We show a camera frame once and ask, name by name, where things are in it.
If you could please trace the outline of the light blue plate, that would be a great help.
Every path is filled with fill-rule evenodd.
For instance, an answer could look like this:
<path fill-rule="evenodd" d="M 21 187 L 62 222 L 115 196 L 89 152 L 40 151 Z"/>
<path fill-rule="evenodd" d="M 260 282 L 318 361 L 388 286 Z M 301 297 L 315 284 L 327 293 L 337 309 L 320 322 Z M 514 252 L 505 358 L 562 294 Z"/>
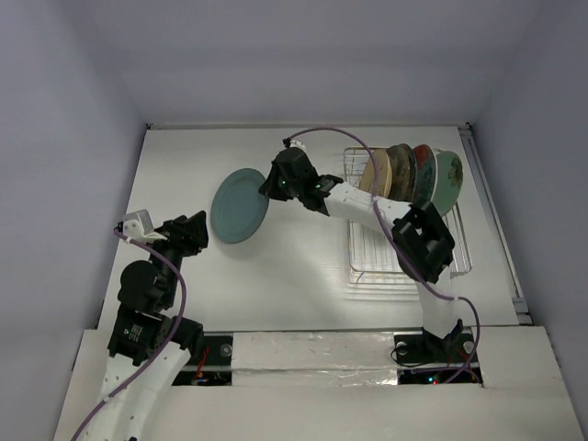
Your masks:
<path fill-rule="evenodd" d="M 221 242 L 242 243 L 261 227 L 269 207 L 259 192 L 265 181 L 253 168 L 236 170 L 222 181 L 210 208 L 211 227 Z"/>

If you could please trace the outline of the beige bird pattern plate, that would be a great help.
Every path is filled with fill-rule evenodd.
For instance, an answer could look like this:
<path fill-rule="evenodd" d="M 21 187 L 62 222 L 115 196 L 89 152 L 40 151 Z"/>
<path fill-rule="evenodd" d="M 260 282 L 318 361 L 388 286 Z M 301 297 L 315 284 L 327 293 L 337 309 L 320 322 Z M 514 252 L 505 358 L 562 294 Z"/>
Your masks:
<path fill-rule="evenodd" d="M 392 169 L 390 157 L 385 149 L 375 149 L 368 157 L 358 188 L 379 197 L 387 198 L 391 190 Z"/>

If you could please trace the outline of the dark brown patterned plate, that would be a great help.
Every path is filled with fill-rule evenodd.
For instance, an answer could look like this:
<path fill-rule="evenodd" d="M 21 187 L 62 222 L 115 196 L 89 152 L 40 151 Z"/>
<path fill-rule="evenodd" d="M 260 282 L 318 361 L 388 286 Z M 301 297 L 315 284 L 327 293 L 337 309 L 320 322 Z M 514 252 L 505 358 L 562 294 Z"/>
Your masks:
<path fill-rule="evenodd" d="M 413 149 L 405 143 L 387 149 L 392 170 L 389 198 L 411 202 L 415 185 L 415 158 Z"/>

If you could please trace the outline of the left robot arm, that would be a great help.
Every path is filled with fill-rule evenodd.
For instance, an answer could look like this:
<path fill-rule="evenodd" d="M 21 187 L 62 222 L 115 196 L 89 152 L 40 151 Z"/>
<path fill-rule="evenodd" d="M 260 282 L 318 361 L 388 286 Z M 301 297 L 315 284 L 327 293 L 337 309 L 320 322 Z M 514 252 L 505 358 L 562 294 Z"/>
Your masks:
<path fill-rule="evenodd" d="M 120 275 L 99 399 L 76 429 L 75 440 L 145 439 L 179 371 L 203 357 L 203 326 L 185 316 L 181 265 L 208 246 L 205 211 L 154 227 L 142 209 L 125 215 L 113 232 L 148 258 L 126 265 Z"/>

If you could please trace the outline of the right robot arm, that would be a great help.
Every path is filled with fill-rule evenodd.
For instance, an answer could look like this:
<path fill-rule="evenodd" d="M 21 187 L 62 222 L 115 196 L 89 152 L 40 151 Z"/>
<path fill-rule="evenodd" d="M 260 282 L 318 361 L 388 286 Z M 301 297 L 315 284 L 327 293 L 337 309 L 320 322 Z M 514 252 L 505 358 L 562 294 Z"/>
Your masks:
<path fill-rule="evenodd" d="M 432 202 L 395 202 L 372 196 L 338 176 L 319 175 L 298 147 L 277 155 L 259 193 L 273 200 L 296 199 L 310 211 L 384 233 L 401 270 L 416 283 L 424 352 L 443 360 L 456 350 L 463 322 L 457 298 L 448 293 L 455 241 Z"/>

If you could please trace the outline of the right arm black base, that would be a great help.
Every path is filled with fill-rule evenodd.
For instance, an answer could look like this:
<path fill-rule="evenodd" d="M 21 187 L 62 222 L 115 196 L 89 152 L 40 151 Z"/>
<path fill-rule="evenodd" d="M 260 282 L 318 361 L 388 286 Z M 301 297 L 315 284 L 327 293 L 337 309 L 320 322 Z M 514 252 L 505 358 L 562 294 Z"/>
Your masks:
<path fill-rule="evenodd" d="M 402 367 L 425 365 L 449 365 L 464 362 L 473 349 L 474 339 L 464 334 L 448 349 L 429 347 L 420 334 L 399 334 L 394 336 L 390 357 Z"/>

